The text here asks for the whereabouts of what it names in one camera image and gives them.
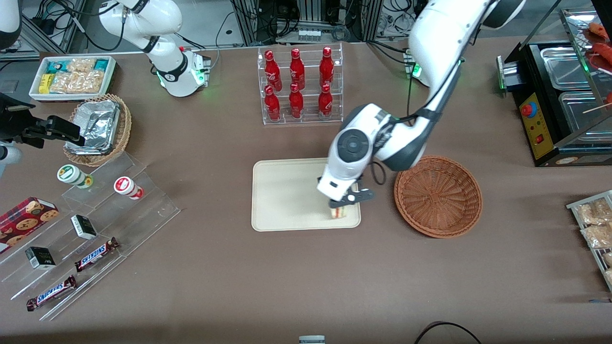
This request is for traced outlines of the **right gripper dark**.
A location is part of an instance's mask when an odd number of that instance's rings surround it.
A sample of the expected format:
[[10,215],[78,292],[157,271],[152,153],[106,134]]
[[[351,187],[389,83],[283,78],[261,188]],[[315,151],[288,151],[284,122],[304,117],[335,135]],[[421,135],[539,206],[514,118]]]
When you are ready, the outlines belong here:
[[9,153],[7,144],[30,146],[41,150],[46,140],[62,140],[77,146],[85,145],[85,137],[81,136],[81,127],[60,118],[49,116],[47,120],[32,114],[35,105],[17,100],[7,94],[0,96],[0,136],[1,165],[18,163],[21,157],[14,154],[5,162]]

